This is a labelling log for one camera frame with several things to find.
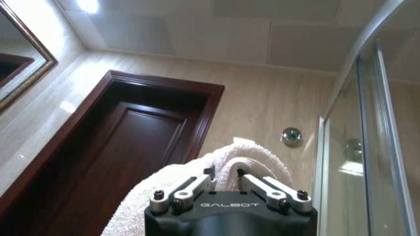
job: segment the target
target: towel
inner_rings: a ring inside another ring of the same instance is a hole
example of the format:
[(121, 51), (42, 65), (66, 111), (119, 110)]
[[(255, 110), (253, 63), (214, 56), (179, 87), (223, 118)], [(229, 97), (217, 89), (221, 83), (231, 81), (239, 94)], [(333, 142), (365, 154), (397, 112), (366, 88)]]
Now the towel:
[(234, 138), (234, 143), (185, 165), (170, 165), (143, 180), (126, 196), (103, 231), (105, 236), (143, 236), (145, 209), (150, 194), (166, 189), (181, 178), (199, 176), (205, 168), (215, 167), (217, 190), (239, 190), (238, 169), (257, 177), (271, 176), (290, 187), (291, 173), (277, 155), (251, 140)]

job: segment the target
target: wall mirror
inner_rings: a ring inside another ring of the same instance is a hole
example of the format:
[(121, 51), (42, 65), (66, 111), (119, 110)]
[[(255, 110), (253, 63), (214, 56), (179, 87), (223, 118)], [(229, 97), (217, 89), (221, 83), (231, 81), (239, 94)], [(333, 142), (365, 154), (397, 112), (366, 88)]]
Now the wall mirror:
[(58, 61), (0, 0), (0, 113)]

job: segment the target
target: bolt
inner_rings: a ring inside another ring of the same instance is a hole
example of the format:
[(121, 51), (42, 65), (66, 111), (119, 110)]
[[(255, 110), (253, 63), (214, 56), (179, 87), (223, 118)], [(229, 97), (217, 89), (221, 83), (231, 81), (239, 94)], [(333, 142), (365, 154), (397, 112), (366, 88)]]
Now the bolt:
[(298, 191), (298, 198), (299, 198), (301, 200), (309, 200), (309, 193), (307, 193), (307, 191), (299, 190), (299, 191)]
[(279, 211), (282, 214), (287, 214), (290, 212), (291, 209), (291, 204), (286, 199), (282, 199), (279, 201)]
[(173, 211), (175, 214), (181, 214), (183, 212), (183, 202), (181, 201), (181, 199), (174, 200)]
[(163, 190), (157, 190), (157, 191), (155, 191), (155, 194), (154, 194), (155, 200), (162, 200), (162, 199), (165, 199), (165, 196), (166, 196), (166, 193), (165, 193)]
[(237, 173), (238, 173), (238, 176), (239, 176), (239, 177), (243, 177), (245, 174), (246, 174), (246, 171), (245, 171), (245, 169), (241, 169), (241, 168), (239, 168), (239, 169), (237, 170)]

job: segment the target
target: gold mirror frame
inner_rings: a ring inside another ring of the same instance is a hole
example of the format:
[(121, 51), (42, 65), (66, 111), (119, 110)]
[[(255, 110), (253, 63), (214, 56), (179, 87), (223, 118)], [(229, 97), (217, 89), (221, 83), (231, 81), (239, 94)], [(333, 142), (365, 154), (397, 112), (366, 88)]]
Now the gold mirror frame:
[(17, 29), (25, 35), (33, 46), (37, 48), (38, 52), (43, 55), (46, 59), (45, 65), (33, 73), (33, 75), (26, 79), (26, 81), (14, 89), (14, 91), (5, 97), (0, 101), (0, 113), (7, 109), (7, 107), (17, 101), (21, 95), (29, 90), (29, 88), (39, 81), (43, 75), (54, 68), (58, 64), (58, 60), (49, 51), (47, 47), (43, 45), (41, 40), (34, 35), (33, 31), (29, 29), (27, 25), (23, 23), (21, 18), (17, 16), (15, 12), (5, 2), (0, 0), (0, 11), (10, 19)]

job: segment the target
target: shower door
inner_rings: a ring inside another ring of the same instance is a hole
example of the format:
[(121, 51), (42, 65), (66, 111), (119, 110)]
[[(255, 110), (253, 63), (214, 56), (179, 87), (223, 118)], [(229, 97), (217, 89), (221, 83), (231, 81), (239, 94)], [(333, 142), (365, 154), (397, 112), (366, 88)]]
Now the shower door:
[(418, 235), (378, 43), (321, 122), (318, 175), (319, 235)]

